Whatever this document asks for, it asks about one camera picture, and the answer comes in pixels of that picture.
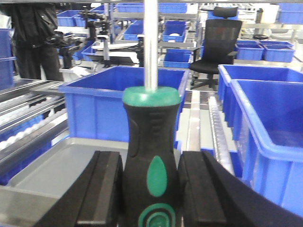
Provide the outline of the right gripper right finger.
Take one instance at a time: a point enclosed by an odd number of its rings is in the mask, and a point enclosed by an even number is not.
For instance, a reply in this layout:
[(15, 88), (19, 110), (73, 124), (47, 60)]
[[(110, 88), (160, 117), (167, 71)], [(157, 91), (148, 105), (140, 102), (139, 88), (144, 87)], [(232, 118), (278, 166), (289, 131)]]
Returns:
[(186, 227), (301, 227), (295, 215), (254, 192), (208, 152), (186, 151), (178, 167)]

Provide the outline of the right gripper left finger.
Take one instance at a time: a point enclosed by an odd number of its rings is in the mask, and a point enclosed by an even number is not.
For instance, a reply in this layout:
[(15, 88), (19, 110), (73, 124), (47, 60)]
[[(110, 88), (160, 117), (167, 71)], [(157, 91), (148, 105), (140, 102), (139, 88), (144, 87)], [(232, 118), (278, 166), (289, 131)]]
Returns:
[(119, 152), (95, 151), (63, 196), (36, 227), (115, 227), (121, 209), (122, 159)]

